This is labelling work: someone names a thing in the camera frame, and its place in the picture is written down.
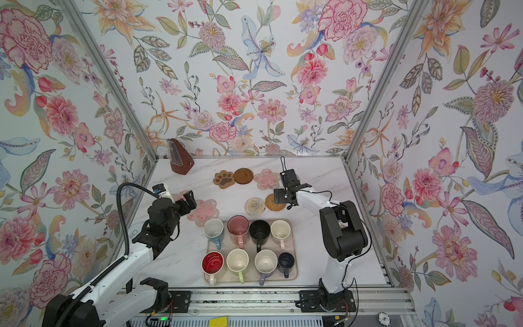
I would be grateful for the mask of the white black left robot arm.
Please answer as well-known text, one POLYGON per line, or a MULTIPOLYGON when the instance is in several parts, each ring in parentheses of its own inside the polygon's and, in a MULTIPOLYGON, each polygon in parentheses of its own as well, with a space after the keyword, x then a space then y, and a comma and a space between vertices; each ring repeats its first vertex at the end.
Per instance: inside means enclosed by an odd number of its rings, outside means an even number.
POLYGON ((177 201, 166 195, 153 201, 129 253, 70 295, 54 297, 44 311, 43 326, 123 326, 143 311, 157 313, 172 306, 168 283, 152 277, 122 297, 117 294, 174 240, 181 218, 196 207, 192 191, 177 201))

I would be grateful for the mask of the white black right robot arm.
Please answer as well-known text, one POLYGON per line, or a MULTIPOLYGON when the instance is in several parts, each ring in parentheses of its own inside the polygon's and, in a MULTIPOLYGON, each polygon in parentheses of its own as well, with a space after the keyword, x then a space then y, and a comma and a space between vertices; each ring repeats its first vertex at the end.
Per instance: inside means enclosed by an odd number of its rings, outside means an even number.
POLYGON ((274 190, 274 201, 290 210, 302 207, 320 218, 324 247, 330 256, 326 271, 320 278, 317 295, 320 305, 329 311, 349 295, 345 278, 353 260, 370 249, 370 237, 355 204, 332 199, 331 191, 317 191, 301 183, 293 169, 280 173, 282 188, 274 190))

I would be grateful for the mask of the brown round wooden coaster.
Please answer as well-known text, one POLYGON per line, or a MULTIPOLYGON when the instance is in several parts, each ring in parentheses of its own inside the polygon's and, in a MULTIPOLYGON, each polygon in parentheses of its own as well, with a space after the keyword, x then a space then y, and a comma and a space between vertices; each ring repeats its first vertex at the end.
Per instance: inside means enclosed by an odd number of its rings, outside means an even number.
POLYGON ((249 184, 253 181, 254 174, 248 168, 239 168, 234 173, 234 180, 236 183, 241 185, 249 184))

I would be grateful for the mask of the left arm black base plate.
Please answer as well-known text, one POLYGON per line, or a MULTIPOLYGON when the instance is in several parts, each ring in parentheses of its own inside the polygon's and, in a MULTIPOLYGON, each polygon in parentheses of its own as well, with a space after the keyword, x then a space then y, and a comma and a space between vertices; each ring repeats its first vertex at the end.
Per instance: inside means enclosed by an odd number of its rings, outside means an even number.
POLYGON ((191 300, 190 291, 157 292, 154 303, 141 313, 187 313, 191 300))

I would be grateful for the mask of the white embroidered round coaster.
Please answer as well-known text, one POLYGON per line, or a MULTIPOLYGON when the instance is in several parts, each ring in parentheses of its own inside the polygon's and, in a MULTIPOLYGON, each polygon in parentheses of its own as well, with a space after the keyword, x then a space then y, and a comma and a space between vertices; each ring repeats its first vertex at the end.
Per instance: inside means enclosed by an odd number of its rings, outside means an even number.
POLYGON ((265 201, 261 198, 250 198, 244 207, 246 214, 252 217, 260 217, 266 210, 265 201))

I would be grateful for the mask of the brown paw shaped coaster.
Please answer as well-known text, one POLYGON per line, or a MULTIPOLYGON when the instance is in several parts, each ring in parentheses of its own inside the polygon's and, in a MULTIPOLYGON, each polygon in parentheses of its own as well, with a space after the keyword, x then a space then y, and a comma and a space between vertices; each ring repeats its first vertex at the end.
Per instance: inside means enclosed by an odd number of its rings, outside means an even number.
POLYGON ((212 182, 220 189, 226 189, 235 184, 234 173, 226 170, 222 170, 215 174, 212 182))

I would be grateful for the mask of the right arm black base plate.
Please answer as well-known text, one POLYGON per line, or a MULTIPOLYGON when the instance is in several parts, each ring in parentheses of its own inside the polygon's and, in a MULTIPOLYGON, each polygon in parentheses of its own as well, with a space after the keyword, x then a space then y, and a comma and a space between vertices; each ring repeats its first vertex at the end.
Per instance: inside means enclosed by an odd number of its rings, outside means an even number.
POLYGON ((353 292, 349 290, 336 294, 319 289, 301 290, 296 306, 302 313, 355 313, 357 310, 353 292))

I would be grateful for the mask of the woven rattan round coaster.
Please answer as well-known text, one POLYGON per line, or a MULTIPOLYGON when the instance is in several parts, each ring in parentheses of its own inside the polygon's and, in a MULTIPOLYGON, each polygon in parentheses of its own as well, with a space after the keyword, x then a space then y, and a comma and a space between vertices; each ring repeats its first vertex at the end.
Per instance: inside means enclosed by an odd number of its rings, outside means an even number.
POLYGON ((265 199, 265 206, 268 210, 279 212, 286 208, 285 204, 277 204, 275 202, 275 195, 273 193, 268 194, 268 196, 265 199))

